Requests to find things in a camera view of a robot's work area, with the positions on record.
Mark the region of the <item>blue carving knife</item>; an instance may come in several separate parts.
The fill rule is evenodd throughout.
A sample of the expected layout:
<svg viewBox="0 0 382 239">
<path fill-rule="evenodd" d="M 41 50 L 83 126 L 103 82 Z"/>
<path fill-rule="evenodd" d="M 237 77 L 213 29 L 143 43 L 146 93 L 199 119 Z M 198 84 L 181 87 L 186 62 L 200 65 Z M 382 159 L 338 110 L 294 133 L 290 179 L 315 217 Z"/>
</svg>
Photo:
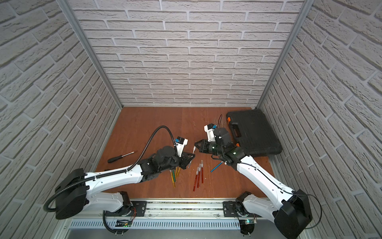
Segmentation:
<svg viewBox="0 0 382 239">
<path fill-rule="evenodd" d="M 218 165 L 216 165 L 210 172 L 214 172 L 216 169 L 218 169 L 221 165 L 223 164 L 223 162 L 220 162 Z"/>
</svg>

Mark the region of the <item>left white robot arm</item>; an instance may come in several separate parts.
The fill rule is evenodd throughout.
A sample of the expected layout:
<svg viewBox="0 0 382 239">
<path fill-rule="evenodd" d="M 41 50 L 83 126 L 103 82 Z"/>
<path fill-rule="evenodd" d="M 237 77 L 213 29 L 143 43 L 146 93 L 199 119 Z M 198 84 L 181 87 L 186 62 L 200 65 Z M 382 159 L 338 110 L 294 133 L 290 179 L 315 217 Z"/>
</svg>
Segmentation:
<svg viewBox="0 0 382 239">
<path fill-rule="evenodd" d="M 128 195 L 122 191 L 108 193 L 109 189 L 150 181 L 160 173 L 177 167 L 185 170 L 194 158 L 195 154 L 178 154 L 173 147 L 165 146 L 134 166 L 88 173 L 82 168 L 75 169 L 58 184 L 43 209 L 54 212 L 58 220 L 70 218 L 87 209 L 99 208 L 113 213 L 120 211 L 128 206 Z"/>
</svg>

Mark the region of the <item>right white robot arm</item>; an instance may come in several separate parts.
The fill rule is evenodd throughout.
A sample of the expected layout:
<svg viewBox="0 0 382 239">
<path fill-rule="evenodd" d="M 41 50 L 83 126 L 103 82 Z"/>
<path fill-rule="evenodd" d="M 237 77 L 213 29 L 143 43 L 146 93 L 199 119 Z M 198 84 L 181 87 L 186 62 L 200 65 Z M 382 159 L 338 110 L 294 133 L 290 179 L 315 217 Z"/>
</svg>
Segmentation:
<svg viewBox="0 0 382 239">
<path fill-rule="evenodd" d="M 309 194 L 302 190 L 295 191 L 277 180 L 242 147 L 235 145 L 225 128 L 211 123 L 205 125 L 204 131 L 208 138 L 196 142 L 195 148 L 231 166 L 267 196 L 264 200 L 249 192 L 243 193 L 237 198 L 239 214 L 256 214 L 273 222 L 287 239 L 296 239 L 309 229 L 313 220 Z"/>
</svg>

